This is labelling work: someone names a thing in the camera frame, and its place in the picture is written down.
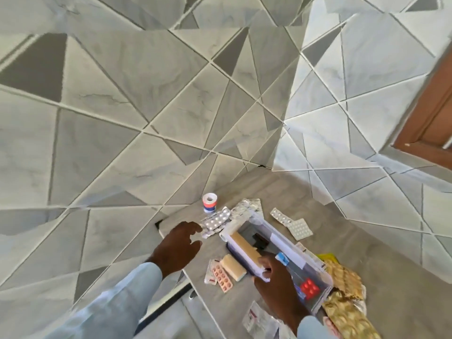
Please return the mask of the silver blister pack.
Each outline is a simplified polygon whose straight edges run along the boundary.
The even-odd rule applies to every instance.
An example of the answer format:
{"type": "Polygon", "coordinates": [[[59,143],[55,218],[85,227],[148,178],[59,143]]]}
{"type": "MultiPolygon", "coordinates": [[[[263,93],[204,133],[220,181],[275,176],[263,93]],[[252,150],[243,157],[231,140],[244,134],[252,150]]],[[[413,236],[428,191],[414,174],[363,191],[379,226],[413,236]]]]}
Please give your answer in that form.
{"type": "Polygon", "coordinates": [[[230,221],[230,214],[231,210],[227,207],[223,207],[221,210],[217,210],[201,220],[202,239],[207,239],[214,234],[221,232],[227,222],[230,221]]]}

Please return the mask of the person's right forearm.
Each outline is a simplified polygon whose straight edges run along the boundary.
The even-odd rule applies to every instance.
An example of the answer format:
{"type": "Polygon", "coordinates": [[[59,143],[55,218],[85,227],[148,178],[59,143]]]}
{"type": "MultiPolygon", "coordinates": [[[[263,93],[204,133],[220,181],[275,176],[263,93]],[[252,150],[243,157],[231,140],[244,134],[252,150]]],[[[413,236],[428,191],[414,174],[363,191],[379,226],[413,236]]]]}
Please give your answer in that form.
{"type": "Polygon", "coordinates": [[[338,339],[312,315],[304,317],[297,329],[297,339],[338,339]]]}

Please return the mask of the person's right hand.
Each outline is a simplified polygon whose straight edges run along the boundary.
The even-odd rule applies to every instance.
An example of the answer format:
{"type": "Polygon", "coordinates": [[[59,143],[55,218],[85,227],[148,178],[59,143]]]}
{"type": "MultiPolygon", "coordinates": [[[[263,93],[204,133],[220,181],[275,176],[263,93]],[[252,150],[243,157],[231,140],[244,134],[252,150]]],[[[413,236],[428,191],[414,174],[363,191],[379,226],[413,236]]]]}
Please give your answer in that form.
{"type": "Polygon", "coordinates": [[[265,268],[263,277],[269,281],[254,277],[254,286],[270,311],[297,335],[302,319],[310,312],[298,297],[290,273],[274,256],[262,256],[258,261],[265,268]]]}

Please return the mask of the person's left hand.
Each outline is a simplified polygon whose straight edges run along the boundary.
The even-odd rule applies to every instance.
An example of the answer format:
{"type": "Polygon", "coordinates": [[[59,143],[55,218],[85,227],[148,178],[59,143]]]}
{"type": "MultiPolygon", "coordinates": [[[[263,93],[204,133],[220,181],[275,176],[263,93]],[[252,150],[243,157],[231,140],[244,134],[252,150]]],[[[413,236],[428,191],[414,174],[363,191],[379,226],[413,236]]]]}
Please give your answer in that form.
{"type": "Polygon", "coordinates": [[[202,231],[196,222],[181,222],[174,227],[155,248],[147,262],[155,264],[162,279],[186,267],[193,258],[187,257],[188,239],[202,231]]]}

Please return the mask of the red pill blister pack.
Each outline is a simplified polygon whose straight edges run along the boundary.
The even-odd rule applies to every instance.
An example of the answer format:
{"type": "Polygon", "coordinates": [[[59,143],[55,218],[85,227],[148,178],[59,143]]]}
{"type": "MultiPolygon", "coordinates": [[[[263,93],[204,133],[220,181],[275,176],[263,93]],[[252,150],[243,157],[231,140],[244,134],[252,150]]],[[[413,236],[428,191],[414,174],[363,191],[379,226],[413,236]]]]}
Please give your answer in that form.
{"type": "Polygon", "coordinates": [[[311,279],[306,278],[299,286],[301,293],[304,295],[303,299],[308,301],[320,294],[319,286],[311,279]]]}

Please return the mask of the square white tablet strip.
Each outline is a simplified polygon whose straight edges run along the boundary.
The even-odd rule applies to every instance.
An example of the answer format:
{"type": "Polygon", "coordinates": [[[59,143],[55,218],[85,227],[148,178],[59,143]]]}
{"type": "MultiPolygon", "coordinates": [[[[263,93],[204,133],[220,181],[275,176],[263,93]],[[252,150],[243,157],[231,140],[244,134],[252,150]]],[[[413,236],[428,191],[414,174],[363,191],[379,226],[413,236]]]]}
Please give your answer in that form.
{"type": "Polygon", "coordinates": [[[289,229],[291,235],[297,241],[313,235],[312,230],[308,227],[307,222],[304,219],[287,222],[286,228],[289,229]]]}

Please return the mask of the orange pill blister pack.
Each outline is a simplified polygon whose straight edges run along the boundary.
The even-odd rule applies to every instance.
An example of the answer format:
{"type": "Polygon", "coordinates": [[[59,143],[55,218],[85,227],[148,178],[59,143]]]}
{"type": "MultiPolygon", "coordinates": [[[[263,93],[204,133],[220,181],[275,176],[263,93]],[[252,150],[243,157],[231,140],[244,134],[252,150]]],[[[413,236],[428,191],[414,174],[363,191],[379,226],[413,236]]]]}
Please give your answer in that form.
{"type": "Polygon", "coordinates": [[[220,261],[216,259],[209,260],[204,283],[209,285],[217,285],[224,294],[233,288],[233,282],[229,278],[227,272],[222,267],[220,261]]]}

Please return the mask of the white medical tape roll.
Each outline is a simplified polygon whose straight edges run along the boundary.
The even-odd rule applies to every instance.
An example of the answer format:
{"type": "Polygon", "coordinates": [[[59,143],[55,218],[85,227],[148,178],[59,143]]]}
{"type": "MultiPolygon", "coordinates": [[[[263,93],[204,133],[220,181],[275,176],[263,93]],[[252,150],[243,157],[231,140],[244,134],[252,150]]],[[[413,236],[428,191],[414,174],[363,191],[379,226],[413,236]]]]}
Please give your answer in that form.
{"type": "Polygon", "coordinates": [[[206,193],[202,197],[203,209],[205,213],[215,212],[218,197],[215,193],[206,193]]]}

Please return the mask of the narrow white tablet strip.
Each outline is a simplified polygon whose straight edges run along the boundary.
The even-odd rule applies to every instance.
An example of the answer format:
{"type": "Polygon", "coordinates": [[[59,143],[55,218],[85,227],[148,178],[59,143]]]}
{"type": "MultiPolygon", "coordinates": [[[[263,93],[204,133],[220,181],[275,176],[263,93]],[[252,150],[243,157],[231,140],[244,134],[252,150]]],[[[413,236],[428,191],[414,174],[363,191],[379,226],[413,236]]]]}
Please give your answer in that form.
{"type": "Polygon", "coordinates": [[[280,224],[282,224],[284,227],[289,227],[292,223],[292,219],[290,219],[288,216],[284,215],[281,211],[279,211],[277,208],[273,208],[273,210],[270,211],[270,215],[280,224]]]}

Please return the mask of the person's left forearm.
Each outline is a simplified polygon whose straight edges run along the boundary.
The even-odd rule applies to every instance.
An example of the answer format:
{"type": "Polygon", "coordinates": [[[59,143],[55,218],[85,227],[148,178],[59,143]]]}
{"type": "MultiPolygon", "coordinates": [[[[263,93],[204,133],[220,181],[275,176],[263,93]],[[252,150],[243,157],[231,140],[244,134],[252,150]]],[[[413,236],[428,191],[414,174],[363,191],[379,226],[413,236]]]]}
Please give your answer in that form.
{"type": "Polygon", "coordinates": [[[144,262],[43,339],[133,339],[162,280],[161,268],[144,262]]]}

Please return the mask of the crumpled silver foil strip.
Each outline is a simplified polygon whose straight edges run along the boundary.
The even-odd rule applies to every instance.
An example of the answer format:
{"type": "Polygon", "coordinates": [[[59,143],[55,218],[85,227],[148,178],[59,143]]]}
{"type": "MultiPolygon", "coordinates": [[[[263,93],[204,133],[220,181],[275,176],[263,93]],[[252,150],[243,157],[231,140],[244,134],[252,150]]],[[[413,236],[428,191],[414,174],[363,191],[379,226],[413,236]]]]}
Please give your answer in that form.
{"type": "Polygon", "coordinates": [[[240,219],[242,216],[252,216],[254,214],[264,217],[261,199],[243,199],[231,209],[229,219],[233,221],[240,219]]]}

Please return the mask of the large gold blister pack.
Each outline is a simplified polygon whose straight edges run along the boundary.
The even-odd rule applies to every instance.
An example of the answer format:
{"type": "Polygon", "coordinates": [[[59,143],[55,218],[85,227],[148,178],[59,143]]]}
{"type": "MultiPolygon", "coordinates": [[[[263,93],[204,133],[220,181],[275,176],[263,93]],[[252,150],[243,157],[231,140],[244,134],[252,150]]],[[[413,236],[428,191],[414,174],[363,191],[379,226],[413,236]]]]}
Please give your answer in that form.
{"type": "Polygon", "coordinates": [[[343,339],[382,339],[365,314],[341,291],[333,291],[323,308],[343,339]]]}

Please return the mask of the small gold blister pack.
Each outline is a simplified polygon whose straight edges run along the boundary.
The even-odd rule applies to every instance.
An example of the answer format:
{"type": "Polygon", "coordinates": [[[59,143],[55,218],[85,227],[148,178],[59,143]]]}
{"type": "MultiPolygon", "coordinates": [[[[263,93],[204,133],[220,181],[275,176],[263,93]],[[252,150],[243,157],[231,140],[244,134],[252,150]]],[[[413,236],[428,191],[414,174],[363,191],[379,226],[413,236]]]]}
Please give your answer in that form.
{"type": "Polygon", "coordinates": [[[357,273],[331,260],[325,261],[325,268],[333,280],[334,287],[344,296],[364,300],[362,279],[357,273]]]}

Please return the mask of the clear plastic storage box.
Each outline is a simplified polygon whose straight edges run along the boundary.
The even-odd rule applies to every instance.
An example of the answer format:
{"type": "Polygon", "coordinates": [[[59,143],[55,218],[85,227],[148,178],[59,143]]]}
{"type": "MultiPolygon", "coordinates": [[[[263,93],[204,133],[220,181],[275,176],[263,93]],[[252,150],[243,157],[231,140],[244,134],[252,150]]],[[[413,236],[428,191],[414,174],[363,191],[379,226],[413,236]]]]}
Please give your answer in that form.
{"type": "Polygon", "coordinates": [[[298,297],[312,314],[316,315],[318,313],[333,289],[332,278],[326,272],[324,263],[309,256],[306,251],[292,243],[260,215],[254,214],[252,216],[242,216],[238,220],[230,220],[219,235],[226,243],[223,235],[234,232],[241,234],[251,245],[254,243],[252,239],[253,234],[259,233],[265,237],[269,241],[269,245],[264,251],[259,252],[262,256],[275,257],[279,252],[285,253],[290,259],[286,269],[291,275],[298,297]],[[304,295],[299,287],[306,278],[311,278],[320,288],[320,294],[308,301],[303,299],[304,295]]]}

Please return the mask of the beige bandage roll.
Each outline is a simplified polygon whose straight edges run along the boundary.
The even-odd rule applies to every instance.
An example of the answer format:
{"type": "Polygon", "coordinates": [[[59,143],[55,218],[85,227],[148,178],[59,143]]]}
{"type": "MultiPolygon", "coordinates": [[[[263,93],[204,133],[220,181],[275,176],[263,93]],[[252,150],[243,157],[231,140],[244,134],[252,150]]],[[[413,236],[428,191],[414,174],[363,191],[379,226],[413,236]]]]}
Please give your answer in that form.
{"type": "Polygon", "coordinates": [[[231,254],[225,255],[220,260],[220,264],[236,282],[241,281],[247,273],[247,270],[231,254]]]}

